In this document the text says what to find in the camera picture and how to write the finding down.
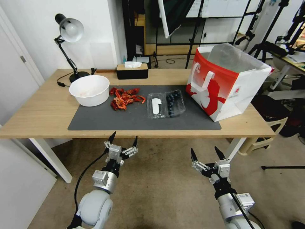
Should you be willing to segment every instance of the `black box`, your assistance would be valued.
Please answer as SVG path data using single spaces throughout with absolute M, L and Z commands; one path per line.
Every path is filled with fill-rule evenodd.
M 117 76 L 119 80 L 147 79 L 148 66 L 146 63 L 142 63 L 138 68 L 125 68 L 123 64 L 117 65 Z

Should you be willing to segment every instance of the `black lamp arm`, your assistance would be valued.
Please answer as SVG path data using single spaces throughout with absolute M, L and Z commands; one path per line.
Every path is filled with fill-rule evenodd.
M 75 75 L 78 75 L 78 71 L 77 71 L 77 67 L 76 65 L 74 64 L 73 60 L 71 60 L 67 54 L 65 53 L 65 51 L 63 50 L 63 48 L 61 47 L 61 43 L 64 42 L 63 39 L 61 39 L 61 36 L 58 36 L 57 38 L 54 39 L 54 41 L 56 42 L 56 44 L 58 45 L 59 49 L 62 51 L 62 53 L 64 54 L 64 56 L 66 57 L 69 65 L 71 66 L 71 68 L 73 69 L 74 71 L 74 74 Z

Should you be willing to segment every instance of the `plastic bowl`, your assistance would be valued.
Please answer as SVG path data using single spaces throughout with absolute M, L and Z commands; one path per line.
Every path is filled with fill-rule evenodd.
M 84 76 L 73 83 L 69 92 L 80 105 L 93 107 L 102 104 L 109 97 L 109 80 L 100 75 Z

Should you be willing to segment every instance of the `white chair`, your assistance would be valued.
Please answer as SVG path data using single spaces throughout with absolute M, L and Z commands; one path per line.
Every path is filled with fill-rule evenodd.
M 276 121 L 270 121 L 267 122 L 270 127 L 279 125 L 279 127 L 274 130 L 274 133 L 278 135 L 278 133 L 281 131 L 281 129 L 284 127 L 288 117 L 276 120 Z M 247 138 L 243 145 L 240 147 L 238 153 L 240 155 L 248 155 L 253 150 L 268 146 L 267 149 L 270 147 L 270 143 L 273 141 L 274 137 L 271 138 Z

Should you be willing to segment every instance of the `red and white bag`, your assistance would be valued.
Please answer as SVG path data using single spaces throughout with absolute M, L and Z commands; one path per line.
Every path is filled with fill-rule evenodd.
M 186 91 L 219 121 L 242 114 L 270 72 L 269 65 L 228 43 L 199 47 Z

